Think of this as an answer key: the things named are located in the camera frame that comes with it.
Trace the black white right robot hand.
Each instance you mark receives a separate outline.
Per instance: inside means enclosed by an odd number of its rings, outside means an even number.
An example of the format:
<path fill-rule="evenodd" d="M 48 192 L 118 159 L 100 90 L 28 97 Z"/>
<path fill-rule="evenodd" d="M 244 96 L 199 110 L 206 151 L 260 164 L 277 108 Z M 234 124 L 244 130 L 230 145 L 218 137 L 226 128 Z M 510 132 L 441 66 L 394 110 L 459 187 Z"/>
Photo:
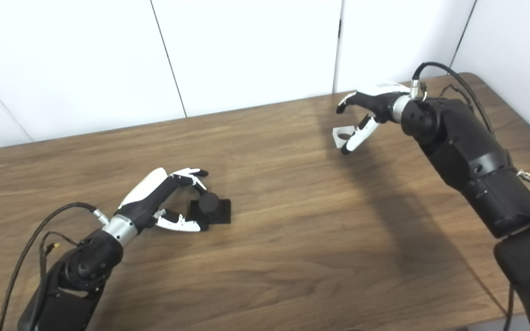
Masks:
<path fill-rule="evenodd" d="M 337 105 L 337 114 L 344 113 L 347 107 L 353 105 L 366 109 L 368 113 L 341 146 L 341 153 L 348 155 L 355 151 L 381 124 L 389 121 L 400 122 L 403 108 L 410 100 L 410 88 L 396 82 L 366 84 L 343 97 Z"/>

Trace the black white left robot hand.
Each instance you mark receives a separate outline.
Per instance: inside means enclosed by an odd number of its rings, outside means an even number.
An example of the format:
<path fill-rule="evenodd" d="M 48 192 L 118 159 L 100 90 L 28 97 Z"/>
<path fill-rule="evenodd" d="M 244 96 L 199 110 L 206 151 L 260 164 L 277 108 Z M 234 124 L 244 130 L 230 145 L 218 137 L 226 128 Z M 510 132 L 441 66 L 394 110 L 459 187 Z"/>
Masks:
<path fill-rule="evenodd" d="M 200 168 L 183 168 L 171 173 L 162 167 L 156 168 L 126 195 L 114 215 L 122 217 L 127 224 L 134 226 L 138 234 L 143 229 L 154 226 L 190 233 L 208 231 L 207 222 L 160 208 L 179 187 L 190 186 L 200 194 L 207 193 L 208 190 L 200 178 L 208 175 L 207 171 Z"/>

